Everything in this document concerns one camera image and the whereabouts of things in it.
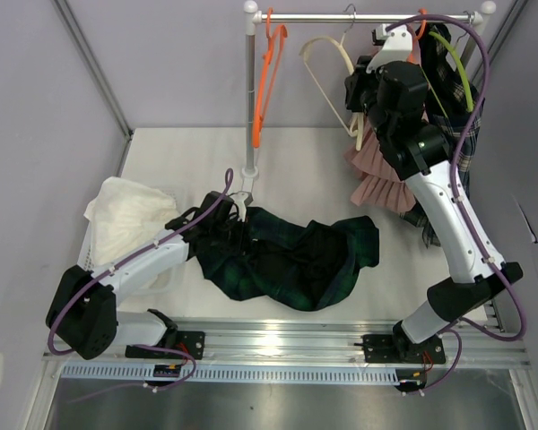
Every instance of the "white cloth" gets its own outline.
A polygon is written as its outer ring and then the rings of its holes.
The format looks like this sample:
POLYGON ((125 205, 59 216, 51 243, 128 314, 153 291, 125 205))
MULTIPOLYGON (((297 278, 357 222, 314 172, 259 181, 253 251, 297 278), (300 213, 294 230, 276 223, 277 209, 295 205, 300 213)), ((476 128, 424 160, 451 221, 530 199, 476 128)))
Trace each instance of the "white cloth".
POLYGON ((179 213, 162 191, 110 177, 83 215, 91 223, 91 262, 99 266, 152 240, 179 213))

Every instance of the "clothing rack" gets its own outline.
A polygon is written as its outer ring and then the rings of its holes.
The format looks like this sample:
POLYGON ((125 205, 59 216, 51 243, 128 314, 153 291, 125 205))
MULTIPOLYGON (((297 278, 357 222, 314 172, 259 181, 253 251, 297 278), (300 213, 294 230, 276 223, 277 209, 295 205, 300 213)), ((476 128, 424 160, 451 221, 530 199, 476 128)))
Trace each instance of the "clothing rack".
MULTIPOLYGON (((256 26, 267 22, 267 14, 259 10, 257 3, 247 0, 243 6, 245 12, 245 58, 246 58, 246 165, 241 170, 243 176, 242 191, 251 193, 253 182, 259 174, 255 165, 255 150, 253 147, 253 118, 255 114, 255 35, 256 26)), ((496 12, 496 4, 486 1, 481 10, 465 12, 456 15, 448 15, 460 22, 471 24, 476 32, 481 35, 486 28, 490 17, 496 12)), ((275 23, 393 23, 415 16, 414 14, 358 14, 358 13, 272 13, 271 22, 275 23)), ((464 47, 461 61, 467 65, 475 48, 475 43, 469 39, 464 47)))

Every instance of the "hanger hook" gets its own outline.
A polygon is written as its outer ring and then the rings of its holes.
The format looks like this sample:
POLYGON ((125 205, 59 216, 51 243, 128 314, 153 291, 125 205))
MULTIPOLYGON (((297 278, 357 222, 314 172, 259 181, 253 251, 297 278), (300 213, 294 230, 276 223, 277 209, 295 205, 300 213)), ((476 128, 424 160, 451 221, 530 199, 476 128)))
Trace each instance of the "hanger hook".
POLYGON ((355 25, 355 20, 357 19, 357 7, 353 3, 349 3, 347 7, 344 8, 345 13, 349 12, 349 9, 352 8, 352 22, 351 25, 344 31, 345 33, 352 29, 352 26, 355 25))

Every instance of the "vertical pole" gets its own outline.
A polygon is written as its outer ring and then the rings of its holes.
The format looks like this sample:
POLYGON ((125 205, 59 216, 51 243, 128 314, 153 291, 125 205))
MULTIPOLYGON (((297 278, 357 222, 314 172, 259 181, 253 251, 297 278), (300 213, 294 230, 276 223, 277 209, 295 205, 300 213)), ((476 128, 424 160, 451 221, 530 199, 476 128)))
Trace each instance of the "vertical pole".
MULTIPOLYGON (((496 12, 496 3, 492 2, 491 0, 487 0, 486 2, 482 3, 481 5, 481 11, 480 13, 476 14, 476 20, 474 23, 474 29, 476 32, 481 36, 484 33, 484 30, 486 29, 486 24, 488 24, 488 21, 490 20, 490 17, 496 12)), ((466 42, 466 46, 464 47, 463 54, 460 56, 460 62, 463 64, 464 67, 468 65, 468 62, 470 61, 471 56, 473 56, 474 49, 476 48, 476 42, 474 42, 473 38, 469 38, 466 42)))
POLYGON ((255 33, 256 25, 254 17, 259 10, 257 3, 247 0, 243 6, 246 18, 245 28, 245 63, 246 63, 246 164, 243 169, 244 176, 255 177, 257 169, 255 166, 255 153, 253 150, 253 115, 255 114, 255 33))

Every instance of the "white plastic basket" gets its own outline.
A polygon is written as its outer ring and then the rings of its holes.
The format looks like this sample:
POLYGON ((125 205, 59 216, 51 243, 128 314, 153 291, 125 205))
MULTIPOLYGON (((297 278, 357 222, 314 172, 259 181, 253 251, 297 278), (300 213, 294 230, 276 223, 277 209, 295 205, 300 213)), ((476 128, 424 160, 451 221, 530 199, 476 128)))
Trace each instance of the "white plastic basket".
MULTIPOLYGON (((157 188, 171 197, 175 201, 180 214, 187 209, 187 196, 182 190, 168 186, 153 185, 152 187, 157 188)), ((80 256, 78 257, 78 265, 87 271, 91 271, 94 267, 93 262, 91 261, 91 225, 88 225, 88 229, 86 230, 86 236, 83 240, 80 256)), ((133 293, 134 296, 147 296, 150 294, 170 292, 183 281, 183 268, 183 264, 177 264, 171 269, 163 271, 156 278, 148 281, 141 288, 137 289, 133 293)))

